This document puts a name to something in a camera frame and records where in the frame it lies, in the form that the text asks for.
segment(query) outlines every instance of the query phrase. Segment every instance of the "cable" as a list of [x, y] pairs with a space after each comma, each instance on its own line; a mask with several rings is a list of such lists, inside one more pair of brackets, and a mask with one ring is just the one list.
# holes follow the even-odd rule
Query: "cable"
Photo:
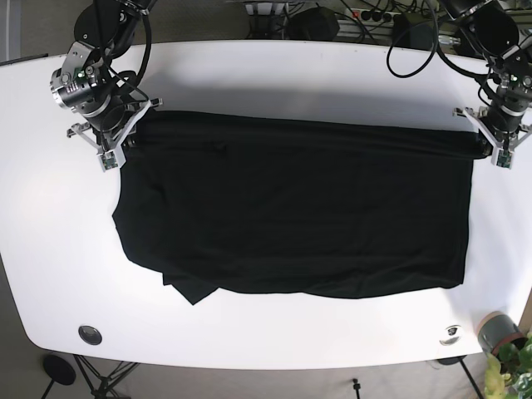
[[[395, 76], [395, 77], [399, 77], [401, 79], [406, 79], [408, 77], [412, 77], [412, 76], [415, 76], [417, 75], [419, 72], [423, 71], [427, 65], [429, 65], [429, 63], [432, 61], [432, 58], [434, 58], [434, 55], [436, 54], [436, 50], [438, 49], [438, 47], [440, 46], [440, 41], [439, 41], [439, 34], [438, 34], [438, 18], [436, 16], [436, 11], [434, 11], [434, 9], [431, 7], [431, 5], [427, 2], [428, 0], [423, 0], [423, 2], [426, 3], [426, 5], [429, 7], [429, 9], [431, 10], [431, 15], [432, 15], [432, 20], [431, 21], [424, 21], [424, 22], [421, 22], [421, 23], [417, 23], [416, 25], [413, 25], [411, 27], [409, 27], [408, 29], [406, 29], [405, 31], [401, 32], [401, 34], [396, 38], [396, 40], [393, 41], [392, 45], [390, 46], [390, 49], [388, 50], [388, 53], [386, 55], [386, 66], [388, 68], [388, 71], [390, 71], [390, 73]], [[433, 32], [433, 43], [432, 43], [432, 49], [431, 49], [431, 54], [429, 54], [429, 57], [426, 59], [425, 62], [423, 62], [423, 65], [421, 65], [419, 68], [417, 68], [414, 72], [411, 72], [411, 73], [407, 73], [406, 75], [401, 75], [399, 73], [396, 73], [395, 71], [392, 70], [392, 66], [390, 65], [390, 55], [392, 54], [392, 50], [393, 50], [393, 47], [395, 47], [397, 45], [397, 43], [414, 27], [418, 27], [420, 26], [421, 24], [424, 24], [424, 23], [428, 23], [428, 22], [433, 22], [433, 28], [432, 28], [432, 32]]]
[[140, 64], [139, 73], [136, 74], [135, 79], [135, 85], [139, 86], [140, 82], [142, 81], [142, 78], [144, 77], [144, 74], [146, 72], [146, 68], [148, 67], [148, 61], [150, 60], [150, 54], [151, 54], [151, 25], [150, 25], [150, 19], [147, 15], [142, 16], [142, 23], [144, 24], [144, 30], [146, 32], [146, 47], [144, 50], [144, 56], [142, 56], [142, 63]]
[[382, 21], [381, 23], [379, 23], [378, 25], [376, 25], [375, 27], [372, 27], [371, 29], [369, 29], [369, 32], [373, 32], [375, 29], [378, 29], [379, 27], [381, 27], [382, 25], [384, 25], [385, 23], [389, 23], [387, 21]]
[[[350, 8], [349, 5], [345, 2], [345, 0], [340, 0], [340, 2], [341, 2], [341, 3], [347, 8], [347, 10], [351, 10], [351, 8]], [[349, 17], [349, 16], [347, 16], [347, 15], [345, 15], [345, 14], [342, 14], [342, 13], [340, 13], [340, 12], [336, 12], [336, 11], [333, 11], [333, 12], [334, 12], [335, 14], [337, 14], [337, 15], [341, 15], [341, 16], [347, 18], [347, 19], [350, 19], [351, 21], [354, 21], [354, 22], [356, 21], [355, 24], [357, 24], [357, 25], [358, 25], [358, 26], [359, 26], [359, 27], [365, 32], [363, 36], [365, 36], [365, 35], [367, 34], [367, 35], [373, 40], [373, 42], [374, 42], [375, 44], [379, 44], [379, 43], [377, 42], [377, 40], [375, 40], [375, 37], [373, 37], [373, 35], [372, 35], [372, 34], [367, 30], [367, 28], [364, 26], [364, 24], [362, 23], [362, 21], [360, 20], [359, 17], [356, 17], [356, 16], [353, 14], [353, 16], [354, 16], [354, 18], [353, 18], [353, 17]]]
[[288, 11], [288, 15], [292, 16], [294, 14], [297, 14], [298, 12], [300, 12], [303, 9], [303, 7], [305, 7], [305, 5], [306, 5], [305, 2], [301, 2], [299, 4], [295, 4], [293, 6], [292, 11]]
[[[351, 7], [344, 1], [344, 0], [340, 0], [342, 2], [342, 4], [348, 9], [350, 10]], [[384, 11], [382, 8], [379, 8], [377, 6], [374, 6], [373, 4], [371, 4], [370, 2], [367, 2], [366, 0], [360, 0], [361, 2], [363, 2], [364, 4], [368, 5], [369, 7], [372, 7], [372, 8], [375, 8], [376, 10], [379, 10], [379, 11]]]
[[364, 41], [364, 39], [366, 38], [366, 30], [364, 29], [364, 25], [362, 24], [362, 22], [360, 22], [360, 20], [356, 20], [354, 18], [351, 18], [348, 15], [342, 14], [341, 12], [336, 12], [336, 11], [333, 11], [333, 12], [335, 14], [337, 14], [337, 15], [340, 15], [342, 17], [345, 17], [345, 18], [353, 21], [355, 23], [355, 25], [357, 25], [360, 28], [360, 35], [357, 37], [358, 43], [361, 43], [361, 42]]
[[471, 78], [475, 79], [476, 81], [482, 81], [483, 79], [486, 78], [486, 75], [482, 75], [480, 73], [474, 73], [474, 72], [471, 72], [471, 71], [467, 71], [467, 70], [457, 66], [454, 62], [452, 62], [449, 58], [447, 58], [446, 54], [443, 52], [443, 50], [441, 50], [439, 41], [438, 41], [438, 46], [437, 46], [436, 52], [438, 53], [438, 56], [440, 57], [440, 59], [450, 69], [452, 69], [453, 71], [456, 71], [456, 72], [460, 73], [463, 76], [471, 77]]
[[103, 33], [101, 31], [101, 19], [100, 19], [100, 5], [98, 4], [98, 1], [99, 0], [92, 0], [92, 5], [94, 6], [94, 13], [95, 13], [95, 16], [96, 16], [96, 30], [98, 31], [98, 37], [100, 39], [100, 55], [101, 55], [101, 59], [103, 61], [103, 64], [106, 66], [106, 68], [111, 71], [115, 76], [118, 76], [119, 79], [121, 81], [124, 82], [125, 85], [127, 85], [131, 90], [133, 91], [137, 91], [139, 94], [141, 94], [147, 101], [150, 100], [150, 98], [141, 90], [139, 89], [137, 86], [129, 83], [126, 79], [123, 79], [122, 77], [120, 77], [120, 75], [118, 74], [118, 72], [116, 72], [113, 68], [111, 68], [111, 65], [109, 65], [109, 63], [107, 62], [107, 59], [106, 59], [106, 47], [105, 47], [105, 43], [103, 42]]
[[462, 359], [460, 359], [460, 364], [462, 365], [462, 368], [464, 369], [464, 372], [467, 375], [467, 378], [469, 379], [469, 382], [473, 386], [473, 389], [475, 390], [476, 395], [479, 397], [479, 399], [484, 399], [484, 397], [482, 396], [482, 392], [480, 392], [480, 389], [479, 389], [478, 385], [476, 385], [475, 380], [471, 376], [469, 370], [466, 367], [466, 364], [464, 363], [464, 361]]

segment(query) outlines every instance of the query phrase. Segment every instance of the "white table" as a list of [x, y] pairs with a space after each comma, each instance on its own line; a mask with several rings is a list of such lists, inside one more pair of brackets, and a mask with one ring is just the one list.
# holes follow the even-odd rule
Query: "white table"
[[[471, 130], [451, 116], [477, 107], [478, 86], [437, 59], [396, 79], [387, 49], [318, 42], [195, 42], [153, 48], [142, 88], [165, 109], [343, 123]], [[137, 69], [143, 47], [117, 60]], [[426, 53], [397, 50], [404, 73]], [[532, 285], [532, 139], [513, 170], [477, 161], [465, 283], [384, 298], [242, 295], [218, 290], [191, 306], [161, 275], [130, 263], [112, 212], [118, 170], [66, 129], [53, 57], [0, 68], [0, 253], [27, 335], [39, 347], [190, 367], [298, 369], [414, 362], [478, 352], [475, 325], [494, 310], [519, 321]], [[482, 62], [457, 60], [483, 71]], [[464, 337], [443, 347], [450, 325]], [[98, 328], [99, 346], [78, 336]]]

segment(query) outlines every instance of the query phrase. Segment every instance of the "black cloth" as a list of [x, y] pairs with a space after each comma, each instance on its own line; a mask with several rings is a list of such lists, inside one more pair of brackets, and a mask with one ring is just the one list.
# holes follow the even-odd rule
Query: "black cloth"
[[128, 259], [191, 303], [463, 282], [473, 133], [178, 111], [137, 130], [116, 228]]

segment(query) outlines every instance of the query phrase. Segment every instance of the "floor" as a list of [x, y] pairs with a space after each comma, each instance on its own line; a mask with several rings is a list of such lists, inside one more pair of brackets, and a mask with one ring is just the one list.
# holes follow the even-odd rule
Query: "floor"
[[[23, 0], [21, 55], [66, 52], [73, 41], [77, 15], [89, 3], [91, 0]], [[225, 0], [159, 0], [151, 21], [155, 42], [241, 39], [249, 31], [242, 6]], [[142, 42], [142, 32], [138, 32], [135, 40]], [[40, 397], [48, 384], [41, 368], [42, 356], [47, 351], [34, 346], [27, 339], [1, 261], [0, 323], [2, 397]], [[61, 356], [74, 364], [71, 355]], [[116, 364], [103, 359], [92, 360], [101, 372], [110, 371]], [[484, 356], [469, 356], [465, 362], [474, 378], [481, 383], [485, 369]], [[117, 391], [133, 398], [152, 399], [355, 399], [351, 384], [354, 377], [362, 384], [362, 399], [476, 397], [459, 365], [442, 367], [435, 362], [293, 372], [141, 365], [119, 385]], [[72, 397], [91, 397], [80, 373], [73, 386], [55, 386], [49, 396], [50, 399]]]

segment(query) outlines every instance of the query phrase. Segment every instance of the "potted plant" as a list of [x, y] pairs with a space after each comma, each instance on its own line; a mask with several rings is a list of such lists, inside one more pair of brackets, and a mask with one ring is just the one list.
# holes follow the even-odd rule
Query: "potted plant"
[[503, 313], [488, 315], [477, 337], [488, 357], [485, 399], [532, 397], [532, 337], [525, 337]]

